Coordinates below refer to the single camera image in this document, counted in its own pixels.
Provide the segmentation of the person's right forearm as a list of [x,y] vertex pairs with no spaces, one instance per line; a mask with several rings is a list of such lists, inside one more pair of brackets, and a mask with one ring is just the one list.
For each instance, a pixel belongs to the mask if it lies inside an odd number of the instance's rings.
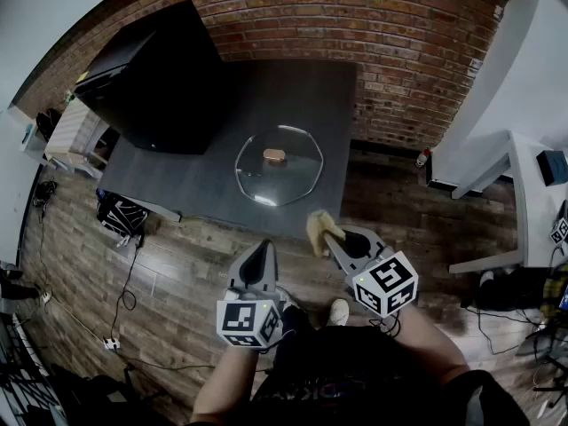
[[394,340],[438,385],[470,371],[457,345],[413,304],[400,310],[398,323]]

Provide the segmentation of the yellow plaid cloth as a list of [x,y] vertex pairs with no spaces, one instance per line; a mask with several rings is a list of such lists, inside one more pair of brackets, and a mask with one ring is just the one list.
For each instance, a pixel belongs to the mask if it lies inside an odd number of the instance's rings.
[[568,262],[547,276],[540,311],[546,320],[568,327]]

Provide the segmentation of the black equipment rack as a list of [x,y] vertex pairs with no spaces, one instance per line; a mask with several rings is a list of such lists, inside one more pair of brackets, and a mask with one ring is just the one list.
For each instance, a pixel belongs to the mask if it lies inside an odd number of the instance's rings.
[[56,426],[59,400],[16,318],[0,312],[0,426]]

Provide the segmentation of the black white patterned bag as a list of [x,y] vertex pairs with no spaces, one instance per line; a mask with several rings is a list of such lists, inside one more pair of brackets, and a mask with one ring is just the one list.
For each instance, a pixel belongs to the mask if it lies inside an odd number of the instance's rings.
[[121,237],[134,237],[143,232],[148,211],[118,194],[98,190],[97,220]]

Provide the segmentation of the beige cabinet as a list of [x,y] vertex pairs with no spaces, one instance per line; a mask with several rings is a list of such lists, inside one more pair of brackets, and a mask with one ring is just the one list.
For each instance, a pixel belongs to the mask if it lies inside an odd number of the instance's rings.
[[88,172],[87,146],[99,124],[99,117],[81,100],[74,99],[66,107],[44,150],[48,162],[66,170]]

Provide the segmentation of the small black box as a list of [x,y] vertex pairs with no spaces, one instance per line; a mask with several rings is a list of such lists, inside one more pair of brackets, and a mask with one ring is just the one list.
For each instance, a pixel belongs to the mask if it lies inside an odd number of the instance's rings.
[[543,150],[536,156],[545,186],[568,183],[568,160],[559,150]]

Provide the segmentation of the yellow sponge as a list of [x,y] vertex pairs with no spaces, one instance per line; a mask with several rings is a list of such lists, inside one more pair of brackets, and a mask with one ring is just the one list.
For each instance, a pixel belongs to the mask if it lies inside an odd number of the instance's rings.
[[314,211],[308,216],[306,232],[313,253],[317,258],[322,258],[327,248],[325,233],[330,233],[341,241],[345,240],[344,230],[335,223],[332,216],[324,209]]

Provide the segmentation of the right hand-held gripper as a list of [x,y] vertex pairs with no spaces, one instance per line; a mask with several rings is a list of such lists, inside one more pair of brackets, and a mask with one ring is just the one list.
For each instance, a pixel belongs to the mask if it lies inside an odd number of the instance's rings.
[[[325,234],[325,242],[337,265],[351,277],[355,300],[381,319],[412,303],[417,295],[418,273],[402,251],[376,259],[383,241],[370,229],[341,227],[345,238]],[[375,259],[361,271],[368,259]]]

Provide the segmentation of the person's left forearm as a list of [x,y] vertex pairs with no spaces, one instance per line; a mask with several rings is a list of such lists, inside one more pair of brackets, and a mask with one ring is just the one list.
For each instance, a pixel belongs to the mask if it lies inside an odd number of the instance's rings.
[[194,402],[190,423],[230,424],[251,395],[258,353],[228,347]]

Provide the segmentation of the person's black shirt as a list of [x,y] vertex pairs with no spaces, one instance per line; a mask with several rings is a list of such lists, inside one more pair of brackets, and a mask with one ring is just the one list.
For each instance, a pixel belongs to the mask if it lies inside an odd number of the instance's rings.
[[516,401],[483,370],[439,385],[375,327],[316,330],[289,307],[290,333],[248,404],[248,426],[530,426]]

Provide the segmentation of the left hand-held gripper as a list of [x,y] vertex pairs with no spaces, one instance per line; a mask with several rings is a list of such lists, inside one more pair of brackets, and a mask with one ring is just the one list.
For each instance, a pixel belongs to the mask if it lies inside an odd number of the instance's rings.
[[230,267],[230,286],[217,301],[217,334],[232,347],[269,350],[283,337],[277,251],[271,240],[245,250]]

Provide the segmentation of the person's right white shoe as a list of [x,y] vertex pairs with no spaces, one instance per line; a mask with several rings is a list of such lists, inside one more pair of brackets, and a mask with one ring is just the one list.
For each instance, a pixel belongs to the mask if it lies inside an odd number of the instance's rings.
[[336,299],[330,306],[327,326],[343,327],[347,324],[350,316],[349,304],[342,298]]

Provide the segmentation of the white desk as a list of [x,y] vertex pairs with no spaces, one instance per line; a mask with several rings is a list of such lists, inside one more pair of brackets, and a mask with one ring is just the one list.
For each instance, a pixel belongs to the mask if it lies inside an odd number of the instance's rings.
[[563,201],[568,199],[568,184],[546,186],[536,156],[547,147],[515,132],[495,154],[477,162],[452,191],[460,199],[471,190],[483,190],[509,171],[514,184],[517,213],[517,248],[496,256],[452,264],[452,274],[483,272],[520,264],[528,268],[545,268],[559,263],[561,255],[549,236],[554,218]]

